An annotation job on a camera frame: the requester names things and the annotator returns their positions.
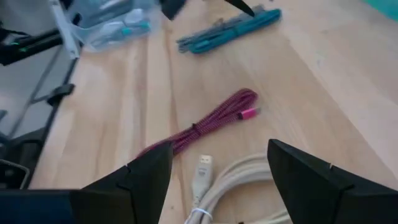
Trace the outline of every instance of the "wooden table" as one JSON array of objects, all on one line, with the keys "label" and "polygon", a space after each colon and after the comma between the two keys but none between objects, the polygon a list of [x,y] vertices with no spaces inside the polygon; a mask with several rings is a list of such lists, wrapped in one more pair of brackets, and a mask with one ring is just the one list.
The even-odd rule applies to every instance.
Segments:
[{"label": "wooden table", "polygon": [[[200,154],[216,172],[277,138],[355,174],[398,189],[398,23],[361,1],[248,0],[279,7],[283,20],[204,55],[175,40],[240,12],[191,0],[173,22],[102,54],[83,53],[53,124],[37,188],[80,188],[185,129],[242,87],[262,114],[229,125],[174,159],[161,223],[183,223]],[[283,207],[273,183],[225,196],[215,220],[257,220]]]}]

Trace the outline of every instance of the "cable connector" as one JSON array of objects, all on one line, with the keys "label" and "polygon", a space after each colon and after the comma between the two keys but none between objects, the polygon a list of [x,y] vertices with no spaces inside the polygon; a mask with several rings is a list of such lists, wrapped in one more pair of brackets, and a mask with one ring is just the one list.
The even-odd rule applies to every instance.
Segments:
[{"label": "cable connector", "polygon": [[250,119],[261,113],[261,108],[250,108],[238,114],[239,119]]},{"label": "cable connector", "polygon": [[196,208],[200,200],[207,193],[213,178],[213,158],[201,155],[195,169],[195,176],[192,180],[193,208]]}]

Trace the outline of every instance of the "pink braided cable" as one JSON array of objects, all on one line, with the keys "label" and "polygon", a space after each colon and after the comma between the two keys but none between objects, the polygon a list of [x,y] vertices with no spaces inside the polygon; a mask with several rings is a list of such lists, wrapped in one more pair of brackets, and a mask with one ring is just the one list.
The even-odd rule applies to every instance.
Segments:
[{"label": "pink braided cable", "polygon": [[221,128],[228,123],[242,119],[239,115],[243,111],[248,110],[256,100],[256,92],[243,88],[220,104],[209,115],[201,119],[196,124],[193,124],[192,127],[146,147],[138,157],[165,141],[173,142],[173,153],[174,155],[177,155],[200,137]]}]

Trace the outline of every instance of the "white cable tie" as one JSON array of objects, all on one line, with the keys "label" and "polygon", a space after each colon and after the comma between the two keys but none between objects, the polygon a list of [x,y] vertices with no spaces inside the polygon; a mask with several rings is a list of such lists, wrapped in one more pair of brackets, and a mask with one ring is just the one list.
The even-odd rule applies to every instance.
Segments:
[{"label": "white cable tie", "polygon": [[201,209],[201,208],[194,208],[194,209],[192,209],[191,214],[189,214],[189,216],[188,216],[187,220],[184,222],[184,224],[188,223],[188,221],[191,219],[192,214],[194,212],[202,212],[203,214],[208,215],[211,220],[213,220],[213,216],[209,212],[207,212],[206,210]]}]

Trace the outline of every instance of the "coiled white cable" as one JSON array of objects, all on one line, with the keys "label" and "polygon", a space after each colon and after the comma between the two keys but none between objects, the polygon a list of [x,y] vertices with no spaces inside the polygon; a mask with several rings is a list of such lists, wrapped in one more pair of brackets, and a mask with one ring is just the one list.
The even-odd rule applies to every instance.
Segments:
[{"label": "coiled white cable", "polygon": [[[267,180],[272,180],[272,174],[265,154],[253,154],[232,163],[218,175],[207,193],[200,196],[200,203],[193,209],[185,224],[210,224],[211,216],[200,210],[212,214],[218,200],[227,191],[241,184]],[[289,220],[289,214],[284,209],[263,220],[245,224],[280,224]]]}]

